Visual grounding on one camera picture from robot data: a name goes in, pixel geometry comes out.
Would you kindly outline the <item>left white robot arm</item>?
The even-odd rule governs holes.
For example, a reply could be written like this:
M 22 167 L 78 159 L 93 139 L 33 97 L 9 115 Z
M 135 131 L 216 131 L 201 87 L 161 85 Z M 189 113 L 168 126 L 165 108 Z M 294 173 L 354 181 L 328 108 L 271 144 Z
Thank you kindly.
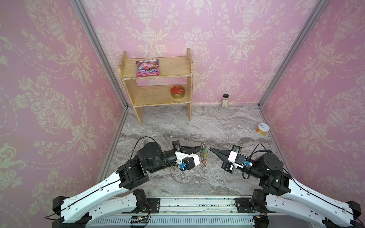
M 54 228 L 86 228 L 118 213 L 148 210 L 150 214 L 146 194 L 138 188 L 149 181 L 148 174 L 169 167 L 184 172 L 200 164 L 201 146 L 182 146 L 173 141 L 172 147 L 163 151 L 159 143 L 151 140 L 100 183 L 75 196 L 56 197 L 52 202 L 54 213 L 46 218 L 52 220 Z

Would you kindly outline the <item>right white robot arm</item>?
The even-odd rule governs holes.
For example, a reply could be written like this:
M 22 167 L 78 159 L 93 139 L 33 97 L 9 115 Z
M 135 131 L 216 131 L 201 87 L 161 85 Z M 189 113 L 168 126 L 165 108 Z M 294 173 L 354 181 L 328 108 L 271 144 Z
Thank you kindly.
M 259 180 L 249 201 L 251 209 L 263 214 L 278 212 L 306 220 L 321 228 L 363 228 L 360 205 L 340 201 L 300 183 L 284 168 L 284 163 L 271 150 L 254 149 L 246 156 L 241 147 L 231 150 L 209 149 L 222 161 L 222 168 L 232 173 L 239 170 L 244 179 Z

